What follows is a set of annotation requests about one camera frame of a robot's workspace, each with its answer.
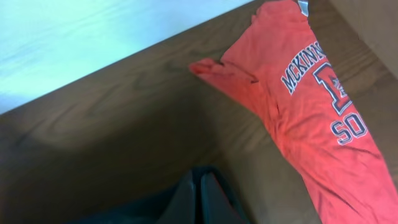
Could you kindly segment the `black polo shirt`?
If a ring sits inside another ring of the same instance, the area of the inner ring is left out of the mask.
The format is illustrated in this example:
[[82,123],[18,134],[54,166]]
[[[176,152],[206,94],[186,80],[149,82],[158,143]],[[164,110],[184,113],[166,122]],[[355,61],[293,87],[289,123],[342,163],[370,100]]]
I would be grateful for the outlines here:
[[[203,212],[201,207],[201,178],[209,173],[214,172],[220,176],[223,176],[221,172],[212,166],[194,167],[190,169],[193,174],[193,182],[196,187],[196,212],[195,212],[195,223],[204,223]],[[155,223],[160,218],[167,205],[171,201],[171,198],[177,188],[177,185],[173,187],[152,195],[147,198],[142,198],[134,202],[127,203],[120,207],[113,208],[111,210],[90,215],[86,218],[81,218],[75,220],[74,223],[80,224],[95,224],[95,223],[113,223],[113,224],[123,224],[123,223]]]

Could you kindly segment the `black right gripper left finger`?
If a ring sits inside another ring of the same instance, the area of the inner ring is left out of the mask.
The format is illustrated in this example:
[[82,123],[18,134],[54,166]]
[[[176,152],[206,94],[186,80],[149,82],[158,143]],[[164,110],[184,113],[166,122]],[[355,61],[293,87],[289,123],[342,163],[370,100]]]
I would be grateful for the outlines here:
[[171,198],[156,224],[194,224],[196,212],[196,187],[192,171],[180,180]]

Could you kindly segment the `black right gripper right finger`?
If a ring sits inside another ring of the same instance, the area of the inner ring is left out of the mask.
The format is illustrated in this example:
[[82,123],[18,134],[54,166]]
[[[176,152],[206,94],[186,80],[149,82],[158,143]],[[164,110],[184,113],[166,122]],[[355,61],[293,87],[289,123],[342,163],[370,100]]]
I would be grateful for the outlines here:
[[218,174],[209,172],[201,178],[203,221],[208,224],[244,224],[239,200],[229,183]]

